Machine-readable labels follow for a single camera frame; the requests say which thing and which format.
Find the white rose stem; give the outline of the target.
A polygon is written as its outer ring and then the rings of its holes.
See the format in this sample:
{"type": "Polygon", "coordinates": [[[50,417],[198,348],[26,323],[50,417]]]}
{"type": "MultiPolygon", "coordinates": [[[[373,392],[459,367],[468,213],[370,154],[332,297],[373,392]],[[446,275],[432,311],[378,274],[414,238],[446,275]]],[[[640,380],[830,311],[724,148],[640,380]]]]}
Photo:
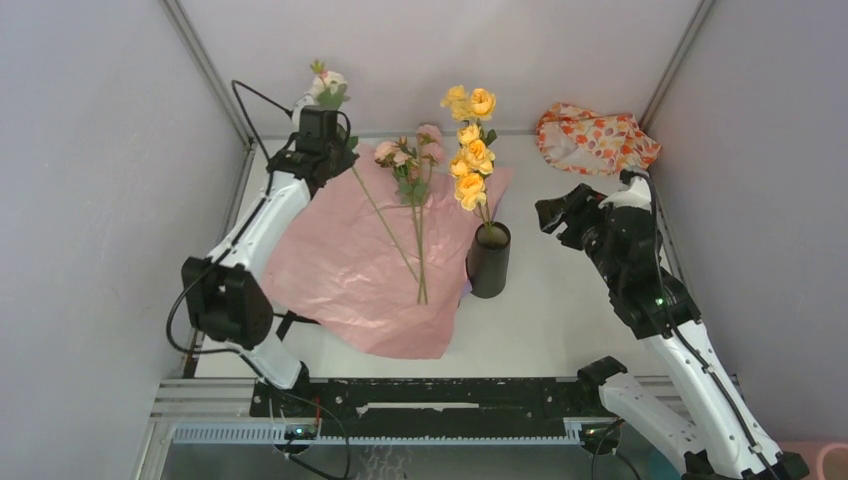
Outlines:
{"type": "Polygon", "coordinates": [[[316,104],[321,107],[325,107],[329,110],[339,111],[340,115],[344,120],[343,126],[343,143],[347,150],[354,154],[353,164],[351,166],[351,171],[353,172],[354,177],[360,185],[362,192],[370,203],[372,210],[377,215],[380,223],[382,224],[384,230],[388,234],[393,246],[400,254],[405,266],[409,270],[412,278],[419,283],[421,281],[420,274],[415,270],[410,262],[406,252],[400,245],[400,242],[390,227],[388,221],[381,213],[377,204],[371,195],[363,177],[357,170],[355,164],[358,156],[356,155],[355,148],[357,145],[356,141],[352,141],[351,138],[351,121],[349,116],[341,111],[342,105],[349,100],[349,96],[347,94],[348,82],[344,78],[341,73],[330,70],[326,63],[320,59],[315,59],[310,63],[310,70],[314,75],[314,79],[312,84],[308,90],[308,94],[315,100],[316,104]]]}

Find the purple pink wrapping paper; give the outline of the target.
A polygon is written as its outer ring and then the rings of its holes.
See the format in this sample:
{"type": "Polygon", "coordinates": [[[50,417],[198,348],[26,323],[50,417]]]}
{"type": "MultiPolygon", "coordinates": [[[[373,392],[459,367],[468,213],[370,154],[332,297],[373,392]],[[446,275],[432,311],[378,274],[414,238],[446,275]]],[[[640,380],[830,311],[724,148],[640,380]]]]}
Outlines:
{"type": "Polygon", "coordinates": [[[332,179],[286,228],[260,285],[276,306],[317,321],[356,350],[393,359],[441,358],[467,286],[466,255],[481,221],[431,178],[424,233],[400,204],[375,149],[332,179]]]}

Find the yellow rose stem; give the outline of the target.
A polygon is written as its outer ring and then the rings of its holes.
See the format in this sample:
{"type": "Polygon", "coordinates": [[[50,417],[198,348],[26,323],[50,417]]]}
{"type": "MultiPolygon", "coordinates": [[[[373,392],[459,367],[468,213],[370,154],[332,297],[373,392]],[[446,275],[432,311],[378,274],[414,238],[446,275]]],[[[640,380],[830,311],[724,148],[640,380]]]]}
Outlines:
{"type": "Polygon", "coordinates": [[[486,129],[484,123],[492,119],[497,97],[484,88],[468,90],[456,85],[446,91],[440,106],[450,111],[458,125],[458,150],[449,163],[449,172],[455,180],[455,199],[464,210],[481,220],[485,239],[493,244],[494,221],[488,203],[487,179],[494,172],[496,155],[491,144],[497,139],[497,132],[486,129]]]}

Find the artificial flower bunch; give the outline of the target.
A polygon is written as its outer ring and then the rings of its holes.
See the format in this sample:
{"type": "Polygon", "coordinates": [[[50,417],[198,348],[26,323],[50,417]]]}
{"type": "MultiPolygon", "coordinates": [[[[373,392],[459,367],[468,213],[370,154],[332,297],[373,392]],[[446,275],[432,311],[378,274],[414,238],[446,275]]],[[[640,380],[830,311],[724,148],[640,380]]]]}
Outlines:
{"type": "Polygon", "coordinates": [[[444,155],[442,132],[433,124],[421,124],[413,144],[407,137],[399,137],[381,142],[375,150],[375,163],[391,171],[400,203],[411,209],[418,260],[417,302],[424,305],[429,303],[424,247],[425,205],[434,169],[444,160],[444,155]]]}

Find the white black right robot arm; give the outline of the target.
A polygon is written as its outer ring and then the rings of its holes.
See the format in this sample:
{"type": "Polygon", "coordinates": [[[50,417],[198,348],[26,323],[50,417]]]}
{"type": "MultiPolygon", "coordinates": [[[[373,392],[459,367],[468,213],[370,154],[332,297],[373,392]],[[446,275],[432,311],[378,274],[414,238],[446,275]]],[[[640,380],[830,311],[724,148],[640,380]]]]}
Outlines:
{"type": "Polygon", "coordinates": [[[539,228],[591,260],[615,315],[656,355],[689,416],[606,356],[579,369],[579,406],[610,412],[663,453],[683,479],[803,479],[803,457],[760,426],[722,366],[685,285],[661,265],[662,238],[650,194],[644,206],[586,184],[535,204],[539,228]]]}

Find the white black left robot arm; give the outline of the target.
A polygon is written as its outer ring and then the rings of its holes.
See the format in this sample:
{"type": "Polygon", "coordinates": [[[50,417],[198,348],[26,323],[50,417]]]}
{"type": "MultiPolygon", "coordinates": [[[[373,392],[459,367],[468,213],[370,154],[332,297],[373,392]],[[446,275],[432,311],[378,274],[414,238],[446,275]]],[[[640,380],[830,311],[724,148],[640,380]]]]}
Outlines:
{"type": "Polygon", "coordinates": [[[287,143],[266,164],[259,194],[223,240],[181,268],[191,326],[217,342],[215,352],[238,355],[264,383],[276,387],[274,404],[290,417],[311,407],[311,388],[299,380],[304,364],[283,339],[288,321],[275,313],[261,279],[285,230],[319,189],[350,169],[357,158],[346,114],[321,106],[299,107],[287,143]]]}

